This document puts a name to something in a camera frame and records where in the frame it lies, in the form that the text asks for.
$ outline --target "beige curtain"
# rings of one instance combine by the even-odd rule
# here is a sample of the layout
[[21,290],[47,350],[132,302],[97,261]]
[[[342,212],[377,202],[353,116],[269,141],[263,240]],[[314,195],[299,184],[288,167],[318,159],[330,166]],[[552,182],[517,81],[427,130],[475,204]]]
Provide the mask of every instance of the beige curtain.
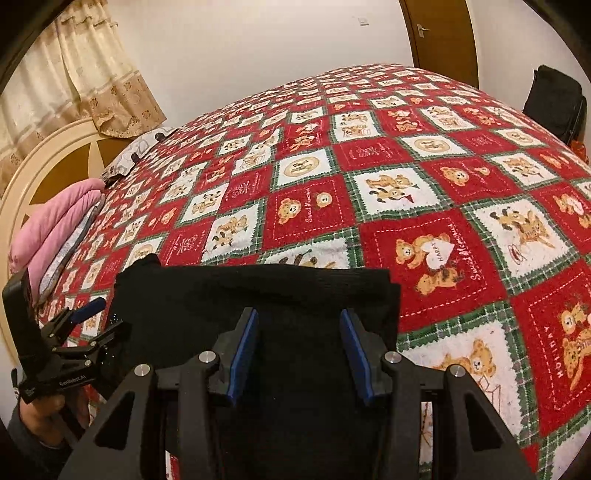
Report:
[[0,96],[0,197],[46,136],[91,116],[129,138],[166,117],[121,45],[106,0],[77,0],[35,41]]

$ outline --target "bedspread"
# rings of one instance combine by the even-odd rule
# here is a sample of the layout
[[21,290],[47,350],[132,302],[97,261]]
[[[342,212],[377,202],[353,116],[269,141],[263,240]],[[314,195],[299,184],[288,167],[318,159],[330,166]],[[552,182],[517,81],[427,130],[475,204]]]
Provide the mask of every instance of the bedspread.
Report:
[[[463,365],[541,479],[591,431],[591,169],[483,92],[337,69],[202,115],[109,191],[41,319],[148,253],[164,265],[387,268],[398,349]],[[95,335],[101,315],[74,331]],[[423,405],[428,470],[431,410]]]

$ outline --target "pink pillow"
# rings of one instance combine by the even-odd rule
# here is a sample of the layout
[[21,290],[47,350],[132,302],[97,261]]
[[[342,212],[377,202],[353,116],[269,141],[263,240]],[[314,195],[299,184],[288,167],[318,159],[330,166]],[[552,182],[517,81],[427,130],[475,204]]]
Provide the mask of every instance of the pink pillow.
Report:
[[51,230],[49,235],[47,235],[41,248],[37,250],[35,255],[33,255],[33,259],[28,265],[29,281],[31,282],[31,297],[33,302],[37,301],[37,297],[39,296],[39,284],[41,283],[43,275],[47,271],[47,267],[49,267],[61,246],[80,223],[82,217],[84,217],[88,210],[99,201],[101,194],[101,190],[91,190],[78,200],[74,206],[66,212],[60,221],[57,222],[57,225]]
[[8,254],[11,270],[13,272],[19,271],[29,263],[51,229],[80,198],[91,190],[102,192],[104,189],[105,182],[101,179],[82,180],[65,188],[42,207],[39,207],[12,241]]

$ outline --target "blue handle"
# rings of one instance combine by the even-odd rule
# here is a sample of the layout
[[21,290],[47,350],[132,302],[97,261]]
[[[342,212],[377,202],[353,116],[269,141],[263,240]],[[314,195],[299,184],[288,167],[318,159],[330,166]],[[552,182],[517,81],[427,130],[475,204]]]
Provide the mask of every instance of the blue handle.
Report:
[[97,313],[102,312],[106,307],[106,300],[103,297],[98,297],[83,307],[74,310],[72,312],[72,316],[70,317],[70,321],[74,325],[78,325],[79,323],[83,323],[89,318],[93,317]]

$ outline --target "black bag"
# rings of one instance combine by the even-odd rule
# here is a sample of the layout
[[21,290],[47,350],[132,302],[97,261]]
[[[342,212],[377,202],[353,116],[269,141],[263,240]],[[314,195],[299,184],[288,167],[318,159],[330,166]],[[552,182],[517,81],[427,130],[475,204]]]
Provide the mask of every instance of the black bag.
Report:
[[541,65],[534,71],[534,84],[523,113],[570,145],[583,127],[587,99],[574,78]]

